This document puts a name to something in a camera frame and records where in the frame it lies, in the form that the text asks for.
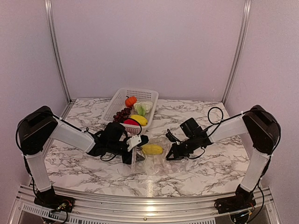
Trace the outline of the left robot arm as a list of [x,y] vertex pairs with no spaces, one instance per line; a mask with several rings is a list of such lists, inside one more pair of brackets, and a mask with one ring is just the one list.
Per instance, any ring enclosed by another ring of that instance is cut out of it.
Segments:
[[133,148],[147,144],[149,138],[140,134],[129,136],[125,127],[116,122],[108,123],[96,133],[81,130],[55,115],[48,106],[26,116],[17,125],[15,141],[37,188],[36,198],[54,208],[59,204],[59,197],[50,182],[42,154],[48,140],[70,145],[93,157],[102,158],[107,153],[120,155],[123,163],[130,164]]

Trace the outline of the clear zip top bag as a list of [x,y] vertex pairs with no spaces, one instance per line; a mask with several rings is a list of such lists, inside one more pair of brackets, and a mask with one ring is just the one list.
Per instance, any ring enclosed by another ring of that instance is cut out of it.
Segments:
[[[166,137],[152,138],[147,144],[156,144],[163,148],[160,155],[146,155],[142,147],[132,150],[131,172],[149,176],[172,175],[186,171],[186,160],[167,161],[166,155],[171,148],[171,142]],[[145,157],[144,161],[135,161],[137,154]]]

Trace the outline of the fake purple grapes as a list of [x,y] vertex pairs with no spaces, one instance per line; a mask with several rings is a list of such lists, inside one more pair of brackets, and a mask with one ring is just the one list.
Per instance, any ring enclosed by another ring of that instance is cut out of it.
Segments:
[[126,107],[126,108],[122,109],[121,111],[117,112],[113,116],[113,122],[123,123],[124,120],[126,120],[130,117],[131,111],[132,111],[131,107]]

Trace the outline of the fake white cauliflower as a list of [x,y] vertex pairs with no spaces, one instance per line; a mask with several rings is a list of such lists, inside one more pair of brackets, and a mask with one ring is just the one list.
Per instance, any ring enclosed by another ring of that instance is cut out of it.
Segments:
[[152,109],[153,103],[151,101],[136,102],[133,107],[138,115],[145,117],[145,115]]

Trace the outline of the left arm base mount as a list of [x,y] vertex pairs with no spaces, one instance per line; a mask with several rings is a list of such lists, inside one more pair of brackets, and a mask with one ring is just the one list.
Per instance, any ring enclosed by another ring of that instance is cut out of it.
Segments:
[[58,211],[72,212],[75,199],[73,197],[56,194],[53,186],[43,192],[34,189],[34,194],[34,203],[51,209],[52,213]]

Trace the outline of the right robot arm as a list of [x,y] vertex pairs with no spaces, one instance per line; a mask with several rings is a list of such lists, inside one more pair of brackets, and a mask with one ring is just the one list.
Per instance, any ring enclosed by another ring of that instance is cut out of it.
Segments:
[[275,117],[260,105],[255,105],[248,111],[212,123],[206,128],[202,128],[194,118],[183,122],[180,128],[186,140],[179,140],[167,130],[166,137],[172,142],[166,156],[168,161],[181,160],[199,148],[206,149],[207,146],[235,136],[246,134],[251,138],[253,151],[250,163],[231,202],[234,208],[243,208],[267,172],[273,152],[280,143],[281,126]]

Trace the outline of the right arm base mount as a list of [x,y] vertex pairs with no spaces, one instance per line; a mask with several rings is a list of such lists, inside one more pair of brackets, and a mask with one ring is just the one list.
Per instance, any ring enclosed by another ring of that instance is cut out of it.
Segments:
[[253,208],[256,205],[253,191],[244,190],[239,184],[234,196],[223,197],[215,200],[214,207],[219,214],[234,212],[247,208]]

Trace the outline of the fake red pepper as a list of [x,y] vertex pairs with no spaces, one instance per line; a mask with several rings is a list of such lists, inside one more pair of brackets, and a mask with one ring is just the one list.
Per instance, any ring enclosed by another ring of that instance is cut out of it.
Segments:
[[141,126],[141,124],[138,121],[131,118],[124,120],[123,123],[127,125]]

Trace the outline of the fake orange tomato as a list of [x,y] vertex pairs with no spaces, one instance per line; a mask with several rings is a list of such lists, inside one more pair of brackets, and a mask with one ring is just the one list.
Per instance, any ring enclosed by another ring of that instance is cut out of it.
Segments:
[[137,102],[137,98],[135,96],[128,97],[125,100],[126,107],[132,107]]

